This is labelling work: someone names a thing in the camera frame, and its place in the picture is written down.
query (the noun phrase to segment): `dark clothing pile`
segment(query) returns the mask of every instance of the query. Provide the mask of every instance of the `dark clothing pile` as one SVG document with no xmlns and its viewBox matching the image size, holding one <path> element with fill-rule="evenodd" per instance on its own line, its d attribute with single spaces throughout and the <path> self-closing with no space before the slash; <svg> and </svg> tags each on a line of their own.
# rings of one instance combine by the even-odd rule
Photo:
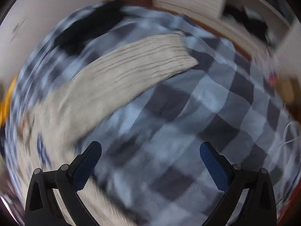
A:
<svg viewBox="0 0 301 226">
<path fill-rule="evenodd" d="M 123 1 L 116 0 L 97 8 L 64 30 L 55 39 L 54 47 L 59 46 L 69 56 L 80 55 L 85 42 L 107 33 L 123 19 L 124 14 L 120 10 L 122 6 Z"/>
<path fill-rule="evenodd" d="M 239 9 L 231 5 L 226 5 L 223 15 L 233 16 L 237 22 L 243 24 L 248 32 L 258 37 L 261 41 L 267 43 L 265 34 L 267 32 L 268 26 L 264 21 L 249 18 L 244 9 L 240 11 Z"/>
</svg>

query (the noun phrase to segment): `screw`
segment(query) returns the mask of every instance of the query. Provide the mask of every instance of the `screw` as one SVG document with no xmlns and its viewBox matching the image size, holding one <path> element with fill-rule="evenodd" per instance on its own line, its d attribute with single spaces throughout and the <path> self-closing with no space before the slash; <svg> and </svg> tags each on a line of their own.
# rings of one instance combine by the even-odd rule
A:
<svg viewBox="0 0 301 226">
<path fill-rule="evenodd" d="M 234 168 L 235 170 L 240 170 L 240 169 L 241 169 L 241 166 L 238 165 L 238 164 L 234 164 L 234 165 L 233 165 L 233 168 Z"/>
<path fill-rule="evenodd" d="M 265 168 L 261 168 L 261 172 L 263 173 L 263 174 L 267 174 L 267 170 L 265 169 Z"/>
<path fill-rule="evenodd" d="M 41 171 L 41 169 L 40 169 L 40 168 L 37 168 L 37 169 L 34 170 L 34 174 L 39 174 L 40 171 Z"/>
<path fill-rule="evenodd" d="M 62 171 L 66 171 L 68 169 L 69 165 L 68 164 L 64 164 L 61 166 L 61 170 Z"/>
</svg>

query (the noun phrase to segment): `yellow object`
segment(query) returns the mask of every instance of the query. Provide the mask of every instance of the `yellow object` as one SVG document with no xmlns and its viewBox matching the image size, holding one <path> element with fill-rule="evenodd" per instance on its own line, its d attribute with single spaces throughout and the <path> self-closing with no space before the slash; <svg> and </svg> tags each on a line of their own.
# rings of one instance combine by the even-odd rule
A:
<svg viewBox="0 0 301 226">
<path fill-rule="evenodd" d="M 0 127 L 4 126 L 6 118 L 9 114 L 9 109 L 11 106 L 11 96 L 13 95 L 16 82 L 17 82 L 17 77 L 15 77 L 11 82 L 11 85 L 8 88 L 6 96 L 4 97 L 2 103 L 0 103 Z"/>
<path fill-rule="evenodd" d="M 296 78 L 279 78 L 275 88 L 282 101 L 288 105 L 301 105 L 301 88 Z"/>
</svg>

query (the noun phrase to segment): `wall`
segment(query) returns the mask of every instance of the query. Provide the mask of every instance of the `wall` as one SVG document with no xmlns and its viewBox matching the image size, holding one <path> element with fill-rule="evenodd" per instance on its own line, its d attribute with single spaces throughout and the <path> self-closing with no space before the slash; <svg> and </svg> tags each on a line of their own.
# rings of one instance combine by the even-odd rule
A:
<svg viewBox="0 0 301 226">
<path fill-rule="evenodd" d="M 301 24 L 295 19 L 274 55 L 281 76 L 295 76 L 301 82 Z"/>
<path fill-rule="evenodd" d="M 105 0 L 17 0 L 0 25 L 0 84 L 8 88 L 33 49 L 74 10 Z"/>
</svg>

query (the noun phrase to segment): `bed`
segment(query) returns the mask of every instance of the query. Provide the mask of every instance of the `bed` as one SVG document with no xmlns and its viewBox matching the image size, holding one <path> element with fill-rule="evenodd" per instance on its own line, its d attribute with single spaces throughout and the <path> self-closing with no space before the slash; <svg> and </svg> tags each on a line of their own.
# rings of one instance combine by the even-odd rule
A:
<svg viewBox="0 0 301 226">
<path fill-rule="evenodd" d="M 102 144 L 103 155 L 93 178 L 138 225 L 201 225 L 212 213 L 223 193 L 216 189 L 197 152 L 203 141 L 211 142 L 231 164 L 255 171 L 266 167 L 280 215 L 300 178 L 300 147 L 296 143 L 281 146 L 297 137 L 297 130 L 257 67 L 237 53 L 230 41 L 200 28 L 185 15 L 136 6 L 125 6 L 126 17 L 87 43 L 79 56 L 53 48 L 63 30 L 98 6 L 81 8 L 62 20 L 19 74 L 5 140 L 17 194 L 16 127 L 23 111 L 115 48 L 180 30 L 188 52 L 199 64 L 117 109 L 78 140 L 74 149 L 80 154 L 92 140 Z"/>
</svg>

